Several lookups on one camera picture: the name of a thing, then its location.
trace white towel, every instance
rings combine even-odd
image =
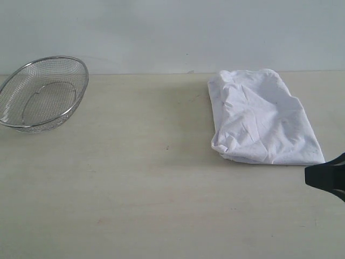
[[[221,71],[209,81],[216,134],[212,148],[244,163],[324,163],[298,98],[273,70]]]

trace wire mesh basket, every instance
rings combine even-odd
[[[28,63],[0,86],[0,124],[29,133],[56,128],[77,109],[87,84],[87,67],[77,58]]]

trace black object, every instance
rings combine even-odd
[[[306,184],[330,192],[345,202],[345,153],[340,157],[305,169]]]

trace basket rim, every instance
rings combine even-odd
[[[86,85],[84,86],[84,88],[82,89],[82,92],[79,94],[78,98],[73,102],[73,104],[71,105],[70,108],[68,108],[65,112],[63,112],[62,114],[58,115],[58,116],[55,116],[49,120],[45,120],[45,121],[42,121],[40,123],[37,123],[37,124],[33,124],[33,125],[15,125],[15,124],[8,124],[8,123],[5,123],[3,122],[1,119],[0,119],[0,124],[4,125],[4,126],[7,126],[7,127],[13,127],[13,128],[30,128],[30,127],[35,127],[35,126],[39,126],[39,125],[43,125],[43,124],[46,124],[48,122],[51,122],[53,120],[56,120],[57,118],[65,115],[66,113],[68,113],[79,101],[81,98],[83,98],[84,96],[84,93],[85,93],[85,90],[86,90],[86,87],[88,85],[88,81],[89,81],[89,73],[88,73],[88,69],[87,69],[87,66],[86,64],[78,59],[78,58],[75,58],[75,57],[71,57],[71,56],[51,56],[51,57],[45,57],[45,58],[39,58],[39,59],[36,59],[34,61],[31,61],[23,66],[21,66],[19,69],[17,69],[15,72],[13,72],[9,77],[6,78],[6,80],[0,85],[0,94],[3,90],[3,88],[6,87],[7,83],[14,77],[16,76],[21,70],[23,70],[24,68],[32,65],[32,64],[35,64],[37,62],[40,62],[40,61],[44,61],[44,60],[48,60],[48,59],[59,59],[59,58],[64,58],[64,59],[72,59],[72,60],[75,60],[77,62],[79,62],[81,65],[83,65],[85,71],[86,71]]]

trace folded white fabric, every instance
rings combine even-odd
[[[244,163],[324,163],[298,98],[273,70],[221,71],[209,81],[216,134],[212,148]]]

